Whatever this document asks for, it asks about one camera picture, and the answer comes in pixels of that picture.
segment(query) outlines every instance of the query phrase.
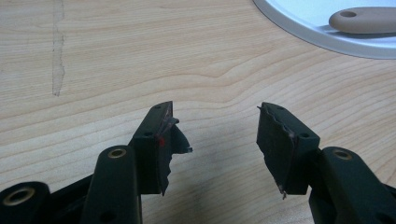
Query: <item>mounting hole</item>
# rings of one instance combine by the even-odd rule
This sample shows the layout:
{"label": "mounting hole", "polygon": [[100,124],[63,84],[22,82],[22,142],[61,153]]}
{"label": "mounting hole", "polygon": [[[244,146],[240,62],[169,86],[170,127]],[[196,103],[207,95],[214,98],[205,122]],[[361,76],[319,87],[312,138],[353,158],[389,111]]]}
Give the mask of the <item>mounting hole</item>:
{"label": "mounting hole", "polygon": [[351,11],[343,11],[340,13],[340,15],[342,17],[348,17],[348,18],[356,17],[356,13]]}
{"label": "mounting hole", "polygon": [[100,215],[99,219],[103,223],[108,223],[108,222],[111,222],[112,220],[116,219],[116,214],[114,214],[111,211],[107,211],[107,212],[102,213],[102,215]]}
{"label": "mounting hole", "polygon": [[332,153],[341,160],[350,161],[352,159],[352,156],[349,153],[340,149],[335,149]]}
{"label": "mounting hole", "polygon": [[123,157],[126,154],[126,150],[123,148],[115,148],[113,150],[111,150],[107,156],[111,159],[116,159],[119,157]]}
{"label": "mounting hole", "polygon": [[300,136],[303,137],[303,138],[307,138],[307,137],[309,137],[309,134],[307,134],[307,133],[300,133]]}
{"label": "mounting hole", "polygon": [[6,206],[18,205],[28,201],[33,195],[35,195],[35,189],[33,188],[24,187],[17,189],[14,192],[8,194],[8,196],[3,200],[3,204]]}
{"label": "mounting hole", "polygon": [[384,224],[394,224],[394,223],[396,223],[396,221],[393,220],[392,217],[390,217],[390,216],[388,216],[388,215],[386,215],[386,214],[383,214],[383,213],[377,213],[377,214],[375,215],[375,217],[376,217],[376,219],[378,219],[381,223],[384,223]]}

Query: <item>white plate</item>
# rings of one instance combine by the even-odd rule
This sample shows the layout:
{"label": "white plate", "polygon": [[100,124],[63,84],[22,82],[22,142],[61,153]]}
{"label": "white plate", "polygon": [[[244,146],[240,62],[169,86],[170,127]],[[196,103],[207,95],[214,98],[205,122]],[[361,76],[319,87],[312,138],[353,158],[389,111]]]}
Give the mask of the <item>white plate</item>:
{"label": "white plate", "polygon": [[396,0],[253,0],[275,24],[314,45],[348,55],[396,59],[396,34],[349,35],[329,25],[330,16],[351,7],[396,7]]}

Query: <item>wooden table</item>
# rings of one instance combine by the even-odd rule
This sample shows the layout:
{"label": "wooden table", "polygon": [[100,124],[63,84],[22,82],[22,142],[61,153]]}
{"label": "wooden table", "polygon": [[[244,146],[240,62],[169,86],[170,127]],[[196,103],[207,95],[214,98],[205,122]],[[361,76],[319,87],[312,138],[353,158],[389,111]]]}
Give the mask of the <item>wooden table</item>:
{"label": "wooden table", "polygon": [[396,186],[396,61],[308,44],[250,0],[3,1],[0,78],[0,190],[91,174],[169,100],[194,151],[143,197],[145,223],[313,223],[255,144],[263,101]]}

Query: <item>black plastic part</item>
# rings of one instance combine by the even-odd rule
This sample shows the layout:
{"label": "black plastic part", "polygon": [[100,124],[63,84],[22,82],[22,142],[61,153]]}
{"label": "black plastic part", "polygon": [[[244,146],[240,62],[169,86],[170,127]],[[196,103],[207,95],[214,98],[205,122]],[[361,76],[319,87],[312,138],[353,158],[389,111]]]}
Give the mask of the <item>black plastic part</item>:
{"label": "black plastic part", "polygon": [[389,193],[392,194],[393,198],[396,200],[396,188],[386,185],[384,184],[385,188],[387,188],[387,190],[389,191]]}
{"label": "black plastic part", "polygon": [[55,211],[51,223],[69,224],[79,222],[91,180],[92,175],[89,175],[51,194],[51,207]]}
{"label": "black plastic part", "polygon": [[321,194],[317,194],[315,189],[312,189],[309,196],[309,206],[315,224],[333,224],[335,222],[337,214],[334,204],[331,200],[323,198]]}
{"label": "black plastic part", "polygon": [[336,209],[334,223],[396,223],[395,199],[357,154],[327,147],[318,164]]}
{"label": "black plastic part", "polygon": [[173,118],[172,102],[153,106],[132,138],[137,160],[140,194],[165,194],[172,154],[192,152]]}
{"label": "black plastic part", "polygon": [[51,214],[50,190],[41,182],[25,182],[0,193],[1,224],[48,223]]}
{"label": "black plastic part", "polygon": [[135,165],[129,146],[110,147],[99,155],[79,223],[141,223]]}
{"label": "black plastic part", "polygon": [[262,103],[257,144],[281,193],[306,194],[319,137],[279,105]]}

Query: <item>light wood surface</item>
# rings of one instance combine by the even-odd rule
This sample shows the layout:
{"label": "light wood surface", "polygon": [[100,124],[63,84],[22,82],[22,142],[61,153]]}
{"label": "light wood surface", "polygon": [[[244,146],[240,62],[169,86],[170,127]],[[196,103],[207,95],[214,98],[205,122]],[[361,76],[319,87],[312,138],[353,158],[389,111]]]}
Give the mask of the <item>light wood surface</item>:
{"label": "light wood surface", "polygon": [[194,151],[143,197],[145,223],[313,223],[255,144],[263,101],[396,186],[396,61],[310,45],[250,0],[2,1],[0,78],[0,190],[91,174],[169,100]]}

